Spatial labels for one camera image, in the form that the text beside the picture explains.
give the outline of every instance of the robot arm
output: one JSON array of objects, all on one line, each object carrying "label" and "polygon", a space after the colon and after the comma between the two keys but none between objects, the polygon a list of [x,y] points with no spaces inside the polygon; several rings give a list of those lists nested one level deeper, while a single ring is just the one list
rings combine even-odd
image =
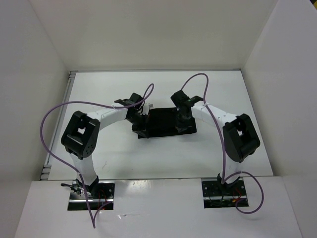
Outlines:
[{"label": "robot arm", "polygon": [[[112,106],[128,106],[142,99],[140,95],[133,93],[130,99],[117,100]],[[88,114],[76,111],[70,119],[61,142],[65,146],[66,151],[70,153],[74,166],[81,172],[87,191],[90,194],[94,192],[94,187],[99,182],[92,158],[99,131],[108,125],[125,119],[136,125],[142,123],[151,105],[144,104],[142,113],[138,113],[140,106],[128,109],[104,108]],[[82,188],[78,174],[76,181],[78,187]]]},{"label": "robot arm", "polygon": [[[211,126],[215,123],[208,112],[206,105],[201,97],[189,98],[182,90],[176,92],[172,101],[179,110],[179,120],[185,121],[188,118],[200,119]],[[231,175],[241,171],[241,163],[244,159],[252,155],[260,146],[260,140],[254,129],[250,117],[246,114],[241,116],[227,113],[210,104],[208,107],[214,114],[219,127],[222,127],[222,136],[226,151],[226,170],[225,174]],[[226,184],[232,184],[239,178],[238,175],[229,178]]]}]

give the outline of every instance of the black object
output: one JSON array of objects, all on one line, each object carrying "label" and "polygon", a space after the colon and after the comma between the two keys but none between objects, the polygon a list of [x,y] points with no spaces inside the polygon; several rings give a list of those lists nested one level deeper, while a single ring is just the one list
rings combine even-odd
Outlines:
[{"label": "black object", "polygon": [[171,97],[174,105],[177,107],[177,115],[175,126],[178,132],[183,132],[188,129],[187,125],[191,120],[195,120],[192,115],[191,107],[195,103],[202,101],[203,99],[199,96],[189,98],[183,90],[179,90],[174,93]]},{"label": "black object", "polygon": [[138,138],[165,137],[196,133],[196,122],[190,118],[179,125],[177,122],[178,111],[176,108],[151,109],[146,115],[146,123],[133,124],[132,131]]},{"label": "black object", "polygon": [[71,117],[61,138],[61,143],[68,153],[75,154],[80,160],[90,156],[95,150],[100,122],[81,111]]},{"label": "black object", "polygon": [[251,118],[246,114],[237,116],[237,119],[232,122],[227,122],[222,130],[225,150],[235,162],[243,162],[260,146],[260,140]]},{"label": "black object", "polygon": [[[133,93],[129,99],[116,100],[123,106],[129,106],[141,101],[143,98]],[[126,119],[132,123],[132,131],[138,134],[138,138],[165,137],[196,133],[195,119],[190,115],[186,121],[181,123],[177,119],[179,111],[177,108],[157,108],[149,110],[147,115],[139,111],[141,105],[128,109]]]},{"label": "black object", "polygon": [[[113,182],[98,183],[94,186],[94,193],[89,198],[89,205],[91,210],[97,210],[105,200],[114,199],[114,186]],[[85,196],[77,192],[71,192],[69,196],[68,211],[84,211],[88,210]],[[113,210],[113,203],[104,207],[104,210]]]},{"label": "black object", "polygon": [[227,190],[222,190],[219,187],[217,179],[202,181],[202,190],[204,197],[204,208],[220,208],[220,207],[234,207],[237,199],[241,201],[237,203],[238,207],[248,207],[247,193],[245,190],[243,180],[239,179]]},{"label": "black object", "polygon": [[174,105],[178,108],[180,120],[187,120],[192,118],[193,116],[191,107],[194,106],[195,103],[203,100],[199,96],[189,98],[183,92],[183,90],[177,91],[170,98],[173,101]]}]

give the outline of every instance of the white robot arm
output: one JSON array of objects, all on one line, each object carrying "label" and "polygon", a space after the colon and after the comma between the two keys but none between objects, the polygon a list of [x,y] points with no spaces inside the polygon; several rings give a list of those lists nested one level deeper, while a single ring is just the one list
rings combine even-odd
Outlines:
[{"label": "white robot arm", "polygon": [[[182,90],[176,92],[171,97],[173,103],[179,111],[178,120],[184,122],[191,117],[200,119],[211,126],[216,126],[207,105],[215,116],[216,122],[222,128],[222,137],[226,151],[225,174],[231,175],[241,171],[241,163],[244,159],[252,155],[260,146],[260,140],[254,129],[250,117],[246,114],[240,116],[227,113],[208,103],[204,104],[201,97],[189,98]],[[226,184],[233,184],[239,175],[227,179]]]},{"label": "white robot arm", "polygon": [[[235,114],[227,113],[219,108],[216,108],[216,107],[210,105],[209,103],[207,103],[207,105],[209,106],[212,113],[214,114],[220,128],[223,128],[226,123],[232,122],[232,121],[237,119],[237,115],[235,115]],[[210,113],[208,112],[206,105],[202,101],[196,103],[192,107],[192,115],[193,115],[193,118],[202,120],[202,121],[206,122],[207,124],[215,127],[214,121],[213,121],[212,117],[210,116]],[[230,159],[230,157],[226,153],[225,174],[231,175],[235,172],[241,171],[240,168],[241,168],[241,163],[233,161],[232,159]],[[238,179],[238,177],[239,177],[239,175],[235,175],[235,176],[229,178],[227,180],[227,183],[232,183],[232,182],[236,181]]]},{"label": "white robot arm", "polygon": [[[113,106],[122,107],[121,104],[115,103]],[[92,113],[88,113],[87,117],[91,119],[97,119],[100,122],[99,131],[111,125],[117,121],[125,120],[127,117],[128,109],[101,109]],[[94,169],[92,152],[95,149],[95,145],[87,145],[84,153],[90,154],[86,158],[80,158],[74,153],[70,153],[73,159],[74,166],[81,172],[84,182],[87,186],[91,186],[94,182],[98,182],[98,176]]]}]

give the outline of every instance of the purple cable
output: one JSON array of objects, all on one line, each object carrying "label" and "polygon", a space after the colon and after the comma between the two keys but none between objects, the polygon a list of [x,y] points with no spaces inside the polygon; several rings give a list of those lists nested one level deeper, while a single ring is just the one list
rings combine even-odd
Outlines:
[{"label": "purple cable", "polygon": [[184,87],[186,86],[186,84],[194,77],[199,76],[199,75],[203,75],[206,77],[206,86],[205,86],[205,90],[204,90],[204,96],[203,96],[203,101],[204,104],[208,110],[208,112],[210,113],[214,124],[216,125],[219,137],[220,137],[220,142],[221,142],[221,147],[222,147],[222,176],[221,176],[221,183],[224,184],[224,178],[225,178],[225,170],[226,170],[226,150],[224,147],[224,141],[222,138],[222,134],[221,134],[221,129],[220,126],[217,123],[216,117],[214,116],[214,114],[212,113],[212,111],[210,110],[209,106],[207,105],[206,102],[206,94],[207,94],[207,89],[208,89],[208,85],[209,85],[209,78],[208,75],[206,75],[205,73],[196,73],[195,75],[191,76],[189,79],[187,79],[187,81],[184,83],[183,87],[181,88],[181,90],[184,89]]},{"label": "purple cable", "polygon": [[261,203],[259,204],[259,206],[253,210],[253,211],[250,211],[250,212],[245,212],[245,211],[242,211],[238,208],[238,203],[241,202],[242,200],[245,200],[245,198],[243,199],[240,199],[238,200],[236,203],[235,203],[235,206],[236,206],[236,209],[243,213],[243,214],[252,214],[252,213],[255,213],[257,211],[259,211],[259,209],[262,207],[263,203],[264,203],[264,191],[263,191],[263,188],[261,186],[261,184],[259,183],[259,181],[257,180],[256,177],[254,177],[252,174],[250,174],[249,172],[245,172],[245,171],[240,171],[240,172],[235,172],[231,175],[229,175],[227,178],[225,178],[225,170],[226,170],[226,150],[225,150],[225,147],[224,147],[224,141],[223,141],[223,138],[222,138],[222,133],[221,133],[221,129],[220,129],[220,126],[218,125],[217,123],[217,120],[216,120],[216,117],[214,116],[214,114],[212,113],[211,109],[209,108],[209,106],[207,105],[206,103],[206,94],[207,94],[207,89],[208,89],[208,85],[209,85],[209,78],[208,78],[208,75],[206,75],[205,73],[196,73],[195,75],[191,76],[189,79],[187,79],[187,81],[184,83],[183,87],[181,88],[181,90],[184,89],[184,87],[186,86],[186,84],[194,77],[196,76],[199,76],[199,75],[203,75],[206,77],[206,86],[205,86],[205,90],[204,90],[204,96],[203,96],[203,101],[204,101],[204,104],[208,110],[208,112],[210,113],[213,121],[214,121],[214,124],[216,125],[216,128],[217,128],[217,131],[218,131],[218,134],[219,134],[219,137],[220,137],[220,141],[221,141],[221,147],[222,147],[222,177],[221,177],[221,183],[224,184],[229,178],[235,176],[235,175],[239,175],[239,174],[247,174],[249,175],[251,178],[253,178],[255,180],[255,182],[258,184],[260,190],[261,190],[261,194],[262,194],[262,198],[261,198]]},{"label": "purple cable", "polygon": [[242,198],[242,199],[239,199],[235,206],[237,208],[237,210],[243,214],[252,214],[252,213],[256,213],[257,211],[259,211],[259,209],[262,207],[263,203],[264,203],[264,191],[263,191],[263,188],[261,186],[261,184],[259,183],[259,181],[257,180],[257,178],[255,176],[253,176],[252,174],[250,174],[249,172],[246,172],[246,171],[240,171],[240,172],[235,172],[231,175],[229,175],[224,181],[227,181],[229,178],[231,178],[232,176],[235,176],[235,175],[239,175],[239,174],[247,174],[249,175],[251,178],[253,178],[255,180],[255,182],[258,184],[260,190],[261,190],[261,195],[262,195],[262,198],[261,198],[261,203],[259,204],[259,206],[254,209],[253,211],[250,211],[250,212],[245,212],[245,211],[242,211],[238,208],[238,203],[241,202],[242,200],[245,200],[246,198]]},{"label": "purple cable", "polygon": [[78,173],[78,175],[79,175],[79,177],[80,177],[80,180],[81,180],[81,182],[82,182],[82,184],[83,184],[84,193],[85,193],[84,195],[85,195],[85,198],[86,198],[86,204],[87,204],[87,208],[88,208],[88,211],[89,211],[89,215],[90,215],[90,218],[91,218],[91,221],[92,221],[92,223],[93,223],[93,227],[94,227],[94,228],[96,228],[95,219],[96,219],[96,215],[97,215],[98,211],[99,211],[101,208],[103,208],[103,207],[105,207],[106,205],[108,205],[110,202],[109,202],[109,203],[105,203],[103,206],[101,206],[101,207],[99,208],[99,210],[97,210],[97,212],[96,212],[95,215],[93,216],[92,211],[91,211],[91,208],[90,208],[90,205],[89,205],[88,197],[87,197],[86,185],[85,185],[84,179],[83,179],[83,177],[82,177],[80,171],[79,171],[78,169],[76,169],[76,167],[74,167],[73,165],[71,165],[70,163],[66,162],[65,160],[63,160],[63,159],[61,159],[60,157],[58,157],[57,155],[55,155],[55,154],[54,154],[52,151],[50,151],[50,149],[47,147],[47,145],[46,145],[46,143],[45,143],[45,141],[44,141],[44,138],[43,138],[43,126],[44,126],[44,122],[45,122],[46,118],[48,117],[48,115],[49,115],[52,111],[54,111],[55,109],[57,109],[57,108],[59,108],[59,107],[62,107],[62,106],[64,106],[64,105],[67,105],[67,104],[75,104],[75,103],[78,103],[78,104],[89,104],[89,105],[99,106],[99,107],[103,107],[103,108],[110,108],[110,109],[112,109],[112,108],[114,108],[114,109],[124,109],[124,108],[135,107],[136,105],[139,105],[139,104],[143,103],[145,100],[147,100],[148,97],[152,94],[153,90],[154,90],[154,84],[151,83],[151,84],[147,87],[147,89],[145,90],[145,93],[144,93],[144,95],[143,95],[143,99],[142,99],[141,101],[139,101],[139,102],[137,102],[137,103],[134,103],[134,104],[131,104],[131,105],[129,105],[129,106],[122,106],[122,107],[112,107],[112,106],[107,106],[107,105],[103,105],[103,104],[91,103],[91,102],[84,102],[84,101],[72,101],[72,102],[61,103],[61,104],[59,104],[59,105],[57,105],[57,106],[51,108],[51,109],[44,115],[44,117],[43,117],[43,119],[42,119],[41,126],[40,126],[40,139],[41,139],[41,143],[43,144],[45,150],[46,150],[51,156],[53,156],[53,157],[54,157],[55,159],[57,159],[58,161],[64,163],[65,165],[71,167],[74,171],[76,171],[76,172]]}]

